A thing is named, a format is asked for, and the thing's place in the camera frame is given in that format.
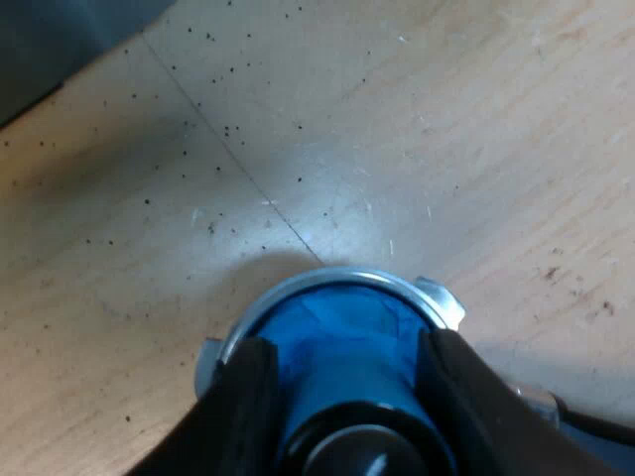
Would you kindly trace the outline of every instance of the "table surface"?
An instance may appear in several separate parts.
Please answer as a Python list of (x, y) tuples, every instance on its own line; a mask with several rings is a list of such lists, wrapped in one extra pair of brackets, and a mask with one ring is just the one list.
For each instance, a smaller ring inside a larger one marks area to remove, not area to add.
[(499, 372), (633, 423), (634, 15), (182, 0), (71, 78), (0, 131), (3, 474), (123, 472), (322, 265), (448, 284)]

